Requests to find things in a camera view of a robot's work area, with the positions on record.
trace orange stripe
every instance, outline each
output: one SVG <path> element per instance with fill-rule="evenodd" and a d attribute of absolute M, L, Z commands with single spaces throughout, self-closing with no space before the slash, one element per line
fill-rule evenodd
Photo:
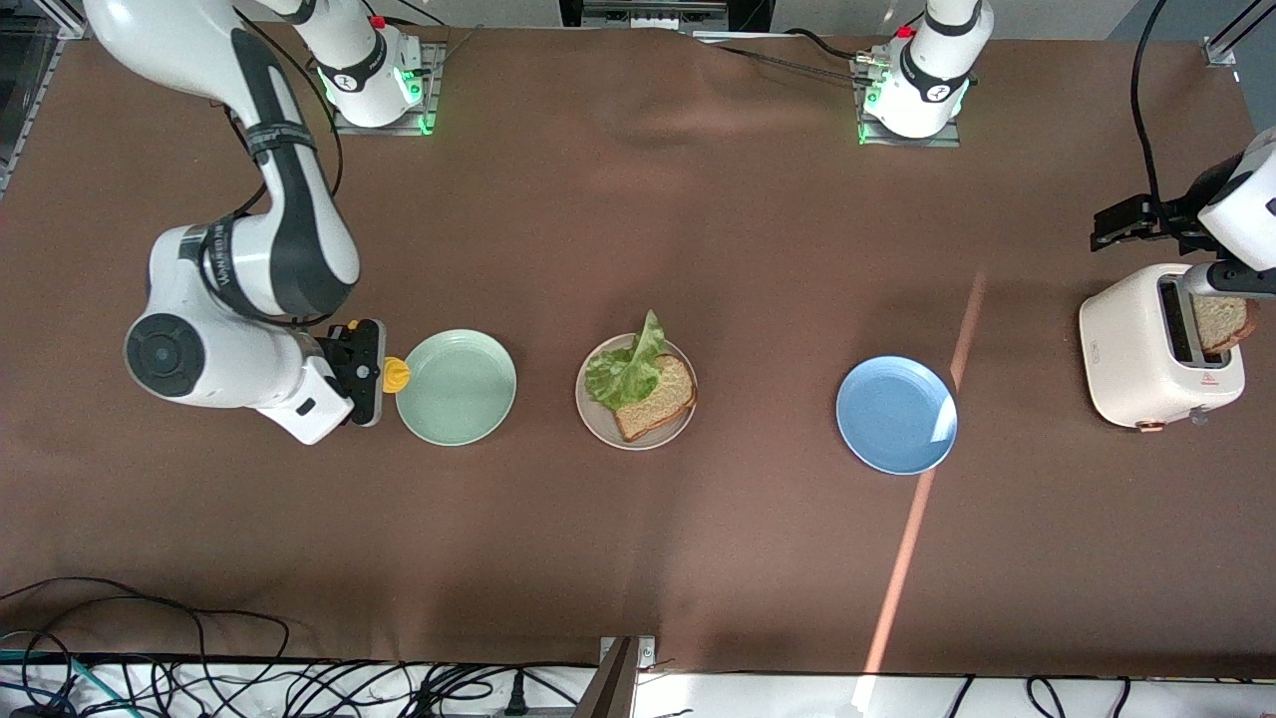
<path fill-rule="evenodd" d="M 954 390 L 961 389 L 962 377 L 966 375 L 966 361 L 970 357 L 970 347 L 975 343 L 975 325 L 979 323 L 979 314 L 984 307 L 984 293 L 986 289 L 988 274 L 984 273 L 984 269 L 980 269 L 975 274 L 975 283 L 970 287 L 970 296 L 966 298 L 966 314 L 961 319 L 961 330 L 957 332 L 957 346 L 953 348 L 953 361 L 949 365 Z M 917 536 L 921 534 L 921 519 L 926 514 L 926 502 L 930 500 L 930 487 L 934 483 L 935 471 L 931 469 L 921 474 L 921 478 L 917 480 L 917 488 L 912 492 L 912 506 L 909 508 L 909 520 L 903 525 L 900 552 L 894 556 L 891 582 L 886 587 L 882 612 L 878 613 L 878 625 L 873 631 L 873 643 L 869 645 L 869 658 L 864 663 L 865 673 L 878 673 L 882 671 L 886 644 L 891 639 L 894 613 L 900 608 L 900 597 L 903 596 L 903 580 L 909 576 L 912 552 L 917 548 Z"/>

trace beige plate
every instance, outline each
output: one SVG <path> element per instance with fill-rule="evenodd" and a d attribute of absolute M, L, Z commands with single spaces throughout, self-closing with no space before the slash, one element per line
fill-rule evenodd
<path fill-rule="evenodd" d="M 683 434 L 683 429 L 686 427 L 692 421 L 692 414 L 695 414 L 695 404 L 699 404 L 699 384 L 695 380 L 695 370 L 692 369 L 692 362 L 683 353 L 674 342 L 665 341 L 665 352 L 672 353 L 681 358 L 686 365 L 686 371 L 692 374 L 692 384 L 695 385 L 695 404 L 683 413 L 678 421 L 665 425 L 658 430 L 652 430 L 646 435 L 638 437 L 638 441 L 625 441 L 620 436 L 620 427 L 616 426 L 616 417 L 611 413 L 611 409 L 598 404 L 590 397 L 588 390 L 584 389 L 584 369 L 590 365 L 590 358 L 592 358 L 600 351 L 611 351 L 612 348 L 624 348 L 633 343 L 634 334 L 623 333 L 620 335 L 614 335 L 607 341 L 604 341 L 584 357 L 584 363 L 581 365 L 581 372 L 575 376 L 575 411 L 581 413 L 581 421 L 584 422 L 586 429 L 598 437 L 604 444 L 610 444 L 616 449 L 624 449 L 625 451 L 646 451 L 648 449 L 656 449 L 657 446 L 664 446 L 671 441 L 674 437 Z"/>

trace white floor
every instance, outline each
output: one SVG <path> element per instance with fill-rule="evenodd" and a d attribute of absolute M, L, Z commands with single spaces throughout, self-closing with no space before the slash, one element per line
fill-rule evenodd
<path fill-rule="evenodd" d="M 149 690 L 151 667 L 131 664 L 128 667 L 134 681 L 134 689 Z M 249 678 L 262 672 L 260 666 L 214 664 L 214 676 Z M 235 708 L 248 718 L 281 718 L 285 692 L 293 676 L 279 673 L 299 671 L 299 666 L 281 666 L 267 676 L 276 676 L 246 690 L 235 699 Z M 383 668 L 369 667 L 353 673 L 338 684 L 338 690 L 352 690 L 366 677 Z M 412 684 L 425 675 L 426 667 L 410 668 Z M 122 667 L 119 664 L 98 666 L 93 676 L 111 690 L 126 694 L 122 680 Z M 579 696 L 590 682 L 592 670 L 586 668 L 536 668 L 532 672 Z M 32 686 L 56 690 L 65 676 L 61 666 L 38 666 L 31 670 Z M 184 664 L 179 668 L 179 680 L 193 680 L 203 676 L 203 668 Z M 493 692 L 485 699 L 473 701 L 448 701 L 443 710 L 447 715 L 491 715 L 503 709 L 509 700 L 512 673 L 493 678 Z M 0 666 L 0 682 L 20 682 L 15 666 Z M 1108 718 L 1111 715 L 1120 694 L 1118 681 L 1104 680 L 1053 680 L 1065 715 L 1072 718 Z M 851 704 L 856 678 L 846 676 L 776 676 L 776 675 L 703 675 L 703 673 L 644 673 L 639 677 L 635 694 L 634 718 L 661 718 L 690 709 L 694 718 L 860 718 L 860 712 Z M 946 718 L 962 678 L 931 677 L 882 677 L 875 681 L 875 689 L 868 707 L 868 718 Z M 1027 701 L 1022 678 L 977 678 L 967 692 L 961 707 L 965 718 L 1041 718 Z M 209 690 L 208 684 L 194 686 L 198 694 L 211 707 L 221 701 Z M 236 686 L 222 685 L 223 694 L 236 690 Z M 407 694 L 407 678 L 396 672 L 360 694 L 361 699 L 387 699 Z M 527 681 L 526 695 L 533 708 L 564 707 L 565 700 L 540 685 Z M 88 680 L 78 681 L 71 701 L 84 707 L 105 703 L 110 695 L 93 686 Z M 1039 686 L 1039 700 L 1053 712 L 1049 696 Z M 306 708 L 305 714 L 323 713 L 337 701 L 328 694 L 318 694 Z M 14 708 L 29 704 L 19 691 L 0 690 L 0 715 Z M 143 707 L 154 708 L 153 700 L 139 701 Z M 364 718 L 393 718 L 403 703 L 390 703 L 375 708 L 364 708 Z M 198 718 L 200 707 L 190 698 L 179 698 L 172 707 L 177 718 Z M 1276 715 L 1276 685 L 1217 684 L 1213 681 L 1136 681 L 1129 700 L 1122 712 L 1122 718 L 1261 718 L 1263 714 Z M 128 712 L 107 713 L 115 717 L 137 718 Z M 147 718 L 148 713 L 139 713 Z M 342 709 L 338 715 L 353 717 L 355 712 Z M 214 718 L 232 718 L 228 710 L 214 712 Z"/>

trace plate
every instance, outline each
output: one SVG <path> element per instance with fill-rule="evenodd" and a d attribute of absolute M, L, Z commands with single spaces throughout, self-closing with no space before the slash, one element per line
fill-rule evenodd
<path fill-rule="evenodd" d="M 934 372 L 903 356 L 875 356 L 851 370 L 837 393 L 846 446 L 878 472 L 934 469 L 957 441 L 957 404 Z"/>
<path fill-rule="evenodd" d="M 412 379 L 394 404 L 407 429 L 430 444 L 473 444 L 495 431 L 514 406 L 513 358 L 482 332 L 436 333 L 404 362 Z"/>
<path fill-rule="evenodd" d="M 584 389 L 584 369 L 590 365 L 590 358 L 593 358 L 601 351 L 611 351 L 612 348 L 624 348 L 632 344 L 634 341 L 634 334 L 623 333 L 620 335 L 614 335 L 607 341 L 604 341 L 598 346 L 593 347 L 586 357 L 584 362 L 581 365 L 581 372 L 575 376 L 575 411 L 581 414 L 581 421 L 584 422 L 584 427 L 590 432 L 598 437 L 598 441 L 614 446 L 616 449 L 623 449 L 625 451 L 646 451 L 648 449 L 656 449 L 657 446 L 664 446 L 671 441 L 674 437 L 683 434 L 686 425 L 690 423 L 692 416 L 695 414 L 695 404 L 699 404 L 699 397 L 697 395 L 695 404 L 683 413 L 676 421 L 665 425 L 657 430 L 652 430 L 643 436 L 638 437 L 638 441 L 625 441 L 620 436 L 620 427 L 616 426 L 616 417 L 611 413 L 611 409 L 598 404 L 590 397 L 590 390 Z M 692 375 L 692 384 L 695 385 L 697 393 L 699 390 L 699 383 L 695 379 L 695 370 L 692 369 L 690 358 L 681 352 L 674 342 L 665 341 L 665 353 L 672 353 L 681 358 L 683 363 L 686 365 L 686 371 Z"/>

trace plate with bread and lettuce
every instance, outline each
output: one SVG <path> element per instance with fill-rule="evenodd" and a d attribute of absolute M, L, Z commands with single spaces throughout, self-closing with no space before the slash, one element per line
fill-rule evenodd
<path fill-rule="evenodd" d="M 695 413 L 695 372 L 655 311 L 642 330 L 604 341 L 575 377 L 575 408 L 605 444 L 628 451 L 674 440 Z"/>

